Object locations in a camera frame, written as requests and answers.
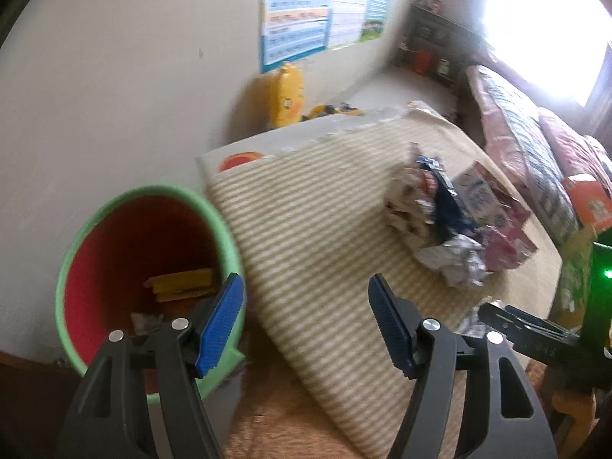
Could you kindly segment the black white wrapper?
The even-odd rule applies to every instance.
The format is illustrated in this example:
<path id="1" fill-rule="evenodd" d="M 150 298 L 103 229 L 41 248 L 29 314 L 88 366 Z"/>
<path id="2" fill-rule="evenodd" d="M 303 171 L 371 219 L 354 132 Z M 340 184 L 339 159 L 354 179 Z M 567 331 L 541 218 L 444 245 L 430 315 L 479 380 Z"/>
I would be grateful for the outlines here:
<path id="1" fill-rule="evenodd" d="M 501 301 L 501 299 L 494 299 L 489 296 L 484 297 L 469 311 L 454 332 L 461 336 L 481 339 L 488 329 L 487 326 L 479 320 L 478 316 L 479 309 L 484 304 L 493 304 L 495 307 L 500 309 L 505 308 L 505 304 L 503 301 Z"/>

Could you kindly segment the pink paper ball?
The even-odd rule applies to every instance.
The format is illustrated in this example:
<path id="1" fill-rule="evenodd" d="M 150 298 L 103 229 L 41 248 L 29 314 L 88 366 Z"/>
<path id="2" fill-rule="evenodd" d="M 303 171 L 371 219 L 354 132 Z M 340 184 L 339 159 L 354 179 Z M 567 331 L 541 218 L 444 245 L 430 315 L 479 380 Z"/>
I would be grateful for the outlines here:
<path id="1" fill-rule="evenodd" d="M 144 336 L 154 332 L 163 324 L 164 315 L 153 315 L 143 313 L 131 313 L 130 314 L 134 333 L 137 336 Z"/>

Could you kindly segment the pink wrapper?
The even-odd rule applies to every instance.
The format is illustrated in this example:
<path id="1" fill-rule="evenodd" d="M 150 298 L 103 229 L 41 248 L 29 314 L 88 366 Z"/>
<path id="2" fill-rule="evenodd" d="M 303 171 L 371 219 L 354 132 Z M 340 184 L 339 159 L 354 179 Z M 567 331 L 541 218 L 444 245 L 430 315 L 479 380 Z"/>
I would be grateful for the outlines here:
<path id="1" fill-rule="evenodd" d="M 500 230 L 486 226 L 482 238 L 484 265 L 490 272 L 517 269 L 538 251 L 536 244 L 520 227 Z"/>

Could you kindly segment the yellow torn cardboard box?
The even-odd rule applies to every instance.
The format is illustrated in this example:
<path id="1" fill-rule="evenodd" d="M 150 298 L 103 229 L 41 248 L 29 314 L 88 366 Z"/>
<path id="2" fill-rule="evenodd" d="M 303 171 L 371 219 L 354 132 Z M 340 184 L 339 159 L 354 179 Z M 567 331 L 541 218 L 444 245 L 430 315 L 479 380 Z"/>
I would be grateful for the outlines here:
<path id="1" fill-rule="evenodd" d="M 149 278 L 143 286 L 158 303 L 197 298 L 215 291 L 214 269 L 194 269 Z"/>

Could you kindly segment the white milk carton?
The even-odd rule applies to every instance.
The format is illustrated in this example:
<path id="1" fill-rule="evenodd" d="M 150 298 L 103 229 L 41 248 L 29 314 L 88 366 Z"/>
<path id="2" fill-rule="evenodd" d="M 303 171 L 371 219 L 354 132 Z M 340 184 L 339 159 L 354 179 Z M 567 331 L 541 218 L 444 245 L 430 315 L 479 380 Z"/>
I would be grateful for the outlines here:
<path id="1" fill-rule="evenodd" d="M 478 163 L 456 175 L 452 184 L 478 227 L 505 228 L 508 225 L 507 213 L 485 180 Z"/>

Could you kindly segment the blue cookie wrapper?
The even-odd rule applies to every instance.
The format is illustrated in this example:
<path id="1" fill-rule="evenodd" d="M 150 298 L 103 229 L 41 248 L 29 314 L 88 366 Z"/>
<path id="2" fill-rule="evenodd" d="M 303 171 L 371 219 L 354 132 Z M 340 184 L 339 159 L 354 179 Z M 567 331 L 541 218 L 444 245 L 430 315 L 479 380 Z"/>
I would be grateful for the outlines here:
<path id="1" fill-rule="evenodd" d="M 477 226 L 466 209 L 442 164 L 428 156 L 416 159 L 419 169 L 430 173 L 437 183 L 434 195 L 435 229 L 441 241 L 448 241 L 456 235 L 477 237 Z"/>

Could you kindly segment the silver red wrapper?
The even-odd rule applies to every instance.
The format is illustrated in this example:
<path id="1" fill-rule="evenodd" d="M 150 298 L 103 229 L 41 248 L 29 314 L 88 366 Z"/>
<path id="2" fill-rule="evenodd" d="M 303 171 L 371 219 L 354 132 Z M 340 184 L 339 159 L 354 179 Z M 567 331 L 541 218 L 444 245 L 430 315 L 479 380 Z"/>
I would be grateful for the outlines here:
<path id="1" fill-rule="evenodd" d="M 434 176 L 423 169 L 398 165 L 390 173 L 384 194 L 386 216 L 412 251 L 432 246 L 437 240 L 437 188 Z"/>

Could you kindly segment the purple snack bag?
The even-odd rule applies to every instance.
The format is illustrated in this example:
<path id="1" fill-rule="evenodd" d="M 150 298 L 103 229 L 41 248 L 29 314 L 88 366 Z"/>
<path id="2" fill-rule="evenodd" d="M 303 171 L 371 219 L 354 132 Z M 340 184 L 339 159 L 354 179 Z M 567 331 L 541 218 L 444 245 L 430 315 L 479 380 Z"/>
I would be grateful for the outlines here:
<path id="1" fill-rule="evenodd" d="M 502 205 L 506 216 L 513 225 L 523 227 L 531 216 L 531 210 L 527 209 L 510 191 L 482 165 L 478 165 L 478 172 L 493 191 L 498 202 Z"/>

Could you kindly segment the silver blue wrapper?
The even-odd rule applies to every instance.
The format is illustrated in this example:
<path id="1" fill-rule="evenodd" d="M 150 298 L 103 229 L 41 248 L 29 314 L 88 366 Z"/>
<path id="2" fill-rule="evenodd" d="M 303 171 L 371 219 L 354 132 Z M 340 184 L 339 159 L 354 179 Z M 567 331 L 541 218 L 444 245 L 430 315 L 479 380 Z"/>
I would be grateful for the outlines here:
<path id="1" fill-rule="evenodd" d="M 451 288 L 481 287 L 488 276 L 483 245 L 463 234 L 437 246 L 423 247 L 414 257 L 428 269 L 440 272 Z"/>

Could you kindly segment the pink quilt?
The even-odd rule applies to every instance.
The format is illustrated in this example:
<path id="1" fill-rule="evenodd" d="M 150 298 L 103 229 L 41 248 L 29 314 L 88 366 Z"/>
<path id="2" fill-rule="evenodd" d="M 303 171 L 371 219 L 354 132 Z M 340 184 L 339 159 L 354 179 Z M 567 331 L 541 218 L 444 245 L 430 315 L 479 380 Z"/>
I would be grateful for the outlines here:
<path id="1" fill-rule="evenodd" d="M 587 174 L 594 177 L 608 195 L 611 179 L 584 136 L 577 133 L 552 111 L 539 108 L 539 125 L 565 177 Z"/>

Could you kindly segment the checkered beige tablecloth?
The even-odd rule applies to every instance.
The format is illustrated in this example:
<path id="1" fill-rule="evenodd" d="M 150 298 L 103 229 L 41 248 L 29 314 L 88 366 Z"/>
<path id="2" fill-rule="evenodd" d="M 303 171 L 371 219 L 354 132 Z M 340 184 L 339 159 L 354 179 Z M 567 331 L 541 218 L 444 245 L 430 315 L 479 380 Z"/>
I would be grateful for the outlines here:
<path id="1" fill-rule="evenodd" d="M 322 137 L 217 174 L 208 192 L 228 222 L 261 326 L 306 389 L 365 456 L 383 458 L 413 385 L 395 369 L 369 308 L 381 273 L 393 292 L 449 329 L 484 297 L 545 316 L 561 260 L 537 219 L 525 227 L 536 253 L 480 288 L 450 288 L 416 261 L 387 221 L 384 193 L 413 145 L 449 175 L 491 159 L 427 109 Z"/>

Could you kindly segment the red container on shelf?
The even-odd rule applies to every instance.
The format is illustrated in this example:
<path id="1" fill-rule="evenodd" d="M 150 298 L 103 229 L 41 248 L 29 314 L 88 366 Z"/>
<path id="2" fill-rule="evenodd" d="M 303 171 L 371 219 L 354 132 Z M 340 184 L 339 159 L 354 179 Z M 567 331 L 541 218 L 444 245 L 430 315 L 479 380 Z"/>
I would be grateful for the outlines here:
<path id="1" fill-rule="evenodd" d="M 418 51 L 413 62 L 413 72 L 417 73 L 417 75 L 425 76 L 430 68 L 431 57 L 433 55 L 430 52 Z"/>

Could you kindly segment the dark shelf unit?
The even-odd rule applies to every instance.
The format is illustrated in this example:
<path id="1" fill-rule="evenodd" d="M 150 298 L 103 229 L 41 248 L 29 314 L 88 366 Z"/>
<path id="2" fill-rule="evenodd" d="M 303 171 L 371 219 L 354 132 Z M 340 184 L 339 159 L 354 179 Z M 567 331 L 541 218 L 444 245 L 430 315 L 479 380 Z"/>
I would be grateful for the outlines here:
<path id="1" fill-rule="evenodd" d="M 465 76 L 481 45 L 481 37 L 467 27 L 447 19 L 431 10 L 412 4 L 408 20 L 393 56 L 396 67 L 408 67 L 418 51 L 430 52 L 430 68 L 422 77 L 428 77 L 449 88 L 456 88 Z"/>

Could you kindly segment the yellow duck toy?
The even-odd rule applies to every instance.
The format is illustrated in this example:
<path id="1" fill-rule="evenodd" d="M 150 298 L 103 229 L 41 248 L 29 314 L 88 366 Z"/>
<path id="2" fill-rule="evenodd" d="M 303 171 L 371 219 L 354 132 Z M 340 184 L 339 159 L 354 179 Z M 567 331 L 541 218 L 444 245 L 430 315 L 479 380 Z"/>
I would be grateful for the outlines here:
<path id="1" fill-rule="evenodd" d="M 270 84 L 270 121 L 273 129 L 289 127 L 302 119 L 305 101 L 304 79 L 300 69 L 283 62 Z"/>

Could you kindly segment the pinyin alphabet poster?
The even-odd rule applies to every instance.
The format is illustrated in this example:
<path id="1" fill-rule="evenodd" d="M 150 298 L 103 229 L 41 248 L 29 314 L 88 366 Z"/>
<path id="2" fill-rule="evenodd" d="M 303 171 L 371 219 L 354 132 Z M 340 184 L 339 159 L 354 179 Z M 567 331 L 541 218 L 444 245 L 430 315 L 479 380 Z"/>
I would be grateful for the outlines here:
<path id="1" fill-rule="evenodd" d="M 262 0 L 260 69 L 268 73 L 284 62 L 326 49 L 332 0 Z"/>

